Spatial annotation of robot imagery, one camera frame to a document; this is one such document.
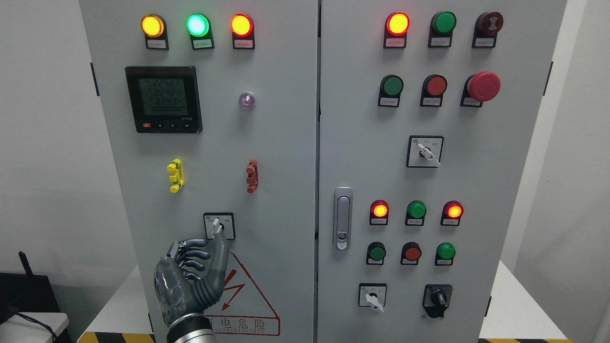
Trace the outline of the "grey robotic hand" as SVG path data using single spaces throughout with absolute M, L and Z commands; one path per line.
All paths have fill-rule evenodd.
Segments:
M 174 242 L 157 263 L 155 293 L 166 326 L 186 315 L 201 314 L 220 301 L 229 243 L 219 232 L 213 239 L 213 254 L 203 250 L 207 244 L 205 239 Z

